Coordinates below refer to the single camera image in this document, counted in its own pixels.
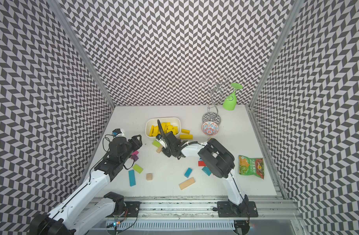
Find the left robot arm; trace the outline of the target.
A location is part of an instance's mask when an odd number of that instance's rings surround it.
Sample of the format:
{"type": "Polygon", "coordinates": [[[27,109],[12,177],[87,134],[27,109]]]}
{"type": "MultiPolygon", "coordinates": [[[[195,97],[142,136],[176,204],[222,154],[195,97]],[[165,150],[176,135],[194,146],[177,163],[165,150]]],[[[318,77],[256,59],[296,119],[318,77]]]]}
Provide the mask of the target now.
{"type": "Polygon", "coordinates": [[[125,162],[141,146],[140,135],[127,139],[117,134],[109,149],[97,163],[90,176],[66,200],[47,214],[38,214],[31,221],[30,235],[85,235],[99,221],[108,216],[137,216],[140,203],[129,205],[120,194],[109,192],[88,210],[84,208],[124,168],[125,162]]]}

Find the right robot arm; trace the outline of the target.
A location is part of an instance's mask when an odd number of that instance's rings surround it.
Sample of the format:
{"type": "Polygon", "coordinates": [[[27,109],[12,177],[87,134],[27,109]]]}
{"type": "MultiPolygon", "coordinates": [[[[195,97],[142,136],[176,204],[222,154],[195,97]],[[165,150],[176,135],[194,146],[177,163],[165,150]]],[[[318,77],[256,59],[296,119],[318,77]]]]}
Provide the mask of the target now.
{"type": "Polygon", "coordinates": [[[235,158],[220,142],[214,138],[203,143],[181,141],[173,134],[159,134],[155,139],[163,146],[162,152],[167,157],[200,157],[210,172],[223,180],[228,203],[235,213],[241,216],[244,212],[250,212],[249,198],[235,177],[235,158]]]}

